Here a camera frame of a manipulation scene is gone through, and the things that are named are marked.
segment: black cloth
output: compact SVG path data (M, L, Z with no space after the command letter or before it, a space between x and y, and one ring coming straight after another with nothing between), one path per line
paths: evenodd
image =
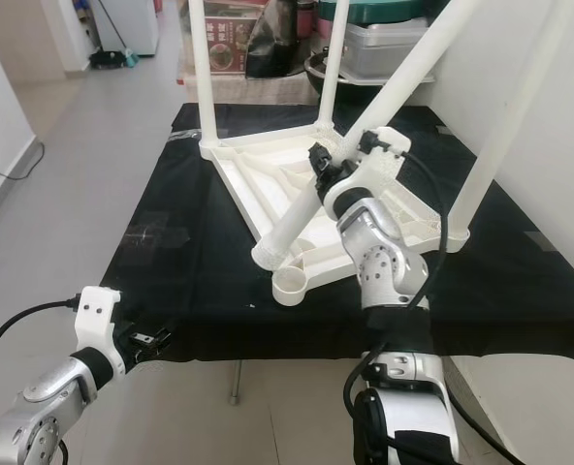
M338 107L345 132L361 108ZM311 123L315 107L217 105L222 137ZM427 108L403 108L392 125L439 177L449 204L474 156ZM360 290L347 278L309 291L296 307L271 296L271 274L250 258L254 239L198 140L197 106L184 105L102 285L123 291L141 315L174 325L160 358L359 357L373 340ZM406 162L399 180L435 207L427 180ZM504 191L490 188L457 254L449 254L430 294L432 335L440 355L552 354L574 358L574 270L544 252L538 232ZM436 253L426 255L433 266Z

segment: metal table leg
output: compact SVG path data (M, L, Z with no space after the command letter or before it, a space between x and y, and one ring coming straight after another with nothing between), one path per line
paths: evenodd
M241 365L243 360L236 360L236 369L233 375L233 381L231 384L231 398L229 403L231 405L239 404L239 380L241 379Z

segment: plastic bin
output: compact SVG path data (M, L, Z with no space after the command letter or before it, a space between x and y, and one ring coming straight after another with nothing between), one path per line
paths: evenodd
M393 24L348 24L340 71L352 79L389 78L427 32L423 17Z

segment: mop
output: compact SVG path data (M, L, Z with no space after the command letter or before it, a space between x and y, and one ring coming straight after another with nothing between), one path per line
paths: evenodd
M102 10L104 10L106 17L109 19L109 22L111 23L112 29L114 29L114 32L116 33L117 37L119 38L119 41L121 41L121 43L123 44L123 48L124 48L123 56L125 57L125 64L127 65L128 68L134 68L136 66L136 64L139 62L139 55L134 53L130 48L128 48L128 46L125 45L125 42L123 42L123 38L121 37L121 34L119 34L119 31L117 30L116 26L114 25L114 22L112 21L111 15L109 15L108 10L104 6L104 3L102 2L102 0L98 0L98 2L100 2L100 5L102 6Z

